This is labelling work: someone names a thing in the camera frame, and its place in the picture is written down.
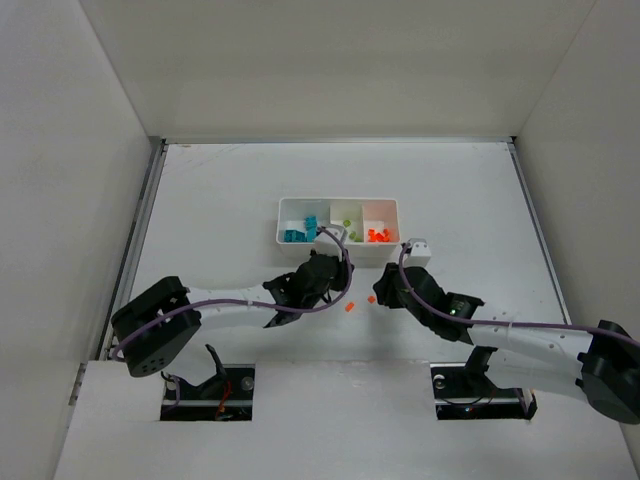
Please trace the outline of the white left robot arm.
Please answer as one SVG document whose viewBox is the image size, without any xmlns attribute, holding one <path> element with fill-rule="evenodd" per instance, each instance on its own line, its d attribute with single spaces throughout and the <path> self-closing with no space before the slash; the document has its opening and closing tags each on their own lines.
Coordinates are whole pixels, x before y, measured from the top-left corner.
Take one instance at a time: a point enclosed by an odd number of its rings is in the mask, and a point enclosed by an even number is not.
<svg viewBox="0 0 640 480">
<path fill-rule="evenodd" d="M 164 277 L 113 315 L 111 358 L 134 378 L 150 376 L 201 329 L 276 328 L 331 308 L 348 292 L 353 273 L 347 255 L 313 252 L 297 270 L 245 289 L 203 290 Z"/>
</svg>

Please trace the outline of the teal frog lotus brick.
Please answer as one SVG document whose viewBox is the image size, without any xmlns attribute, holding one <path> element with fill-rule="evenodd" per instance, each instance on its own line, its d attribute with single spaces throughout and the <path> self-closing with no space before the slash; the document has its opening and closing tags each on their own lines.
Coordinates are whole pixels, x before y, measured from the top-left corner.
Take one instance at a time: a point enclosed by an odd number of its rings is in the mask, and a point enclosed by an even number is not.
<svg viewBox="0 0 640 480">
<path fill-rule="evenodd" d="M 317 236 L 317 229 L 316 228 L 309 229 L 306 232 L 306 241 L 309 243 L 313 243 L 316 239 L 316 236 Z"/>
</svg>

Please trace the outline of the small teal slope brick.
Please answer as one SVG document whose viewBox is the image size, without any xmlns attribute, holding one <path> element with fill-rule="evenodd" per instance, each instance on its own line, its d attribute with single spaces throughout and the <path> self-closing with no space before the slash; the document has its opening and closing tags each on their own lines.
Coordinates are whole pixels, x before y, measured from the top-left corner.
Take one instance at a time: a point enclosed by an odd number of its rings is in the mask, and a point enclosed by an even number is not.
<svg viewBox="0 0 640 480">
<path fill-rule="evenodd" d="M 305 218 L 305 229 L 306 230 L 315 230 L 317 228 L 317 217 L 316 216 L 308 216 Z"/>
</svg>

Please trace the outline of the teal two-by-four brick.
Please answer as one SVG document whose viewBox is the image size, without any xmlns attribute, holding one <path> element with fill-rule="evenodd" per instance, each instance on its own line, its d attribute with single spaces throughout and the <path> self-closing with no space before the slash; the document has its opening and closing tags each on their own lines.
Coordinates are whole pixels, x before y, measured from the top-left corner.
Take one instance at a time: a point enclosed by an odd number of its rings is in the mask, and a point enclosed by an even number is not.
<svg viewBox="0 0 640 480">
<path fill-rule="evenodd" d="M 286 229 L 284 231 L 283 241 L 285 243 L 306 243 L 307 234 L 295 229 Z"/>
</svg>

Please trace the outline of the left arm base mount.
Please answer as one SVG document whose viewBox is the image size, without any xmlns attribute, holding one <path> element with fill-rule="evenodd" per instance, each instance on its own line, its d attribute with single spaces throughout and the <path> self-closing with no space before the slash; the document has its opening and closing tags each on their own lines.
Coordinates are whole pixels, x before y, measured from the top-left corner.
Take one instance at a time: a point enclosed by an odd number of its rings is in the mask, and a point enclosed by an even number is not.
<svg viewBox="0 0 640 480">
<path fill-rule="evenodd" d="M 253 417 L 255 366 L 224 364 L 216 350 L 205 345 L 214 375 L 198 385 L 161 373 L 165 392 L 160 420 L 168 422 L 248 422 Z"/>
</svg>

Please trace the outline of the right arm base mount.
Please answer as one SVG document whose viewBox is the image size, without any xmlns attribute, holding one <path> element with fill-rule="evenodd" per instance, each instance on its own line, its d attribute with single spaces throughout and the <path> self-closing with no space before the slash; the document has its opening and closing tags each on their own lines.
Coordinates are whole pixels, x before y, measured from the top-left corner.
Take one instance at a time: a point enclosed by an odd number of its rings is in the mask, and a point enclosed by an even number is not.
<svg viewBox="0 0 640 480">
<path fill-rule="evenodd" d="M 488 379 L 494 348 L 475 347 L 465 363 L 432 363 L 430 375 L 438 420 L 532 420 L 532 391 L 500 388 Z"/>
</svg>

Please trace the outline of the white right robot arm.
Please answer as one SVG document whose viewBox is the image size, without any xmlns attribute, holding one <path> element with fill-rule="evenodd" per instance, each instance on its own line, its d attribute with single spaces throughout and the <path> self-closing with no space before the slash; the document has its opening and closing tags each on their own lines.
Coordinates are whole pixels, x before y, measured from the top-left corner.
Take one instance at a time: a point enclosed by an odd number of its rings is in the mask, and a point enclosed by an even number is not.
<svg viewBox="0 0 640 480">
<path fill-rule="evenodd" d="M 638 424 L 639 343 L 620 325 L 476 320 L 481 299 L 445 292 L 425 268 L 396 263 L 386 265 L 373 290 L 379 305 L 406 310 L 440 338 L 472 346 L 467 370 L 494 387 L 558 393 Z"/>
</svg>

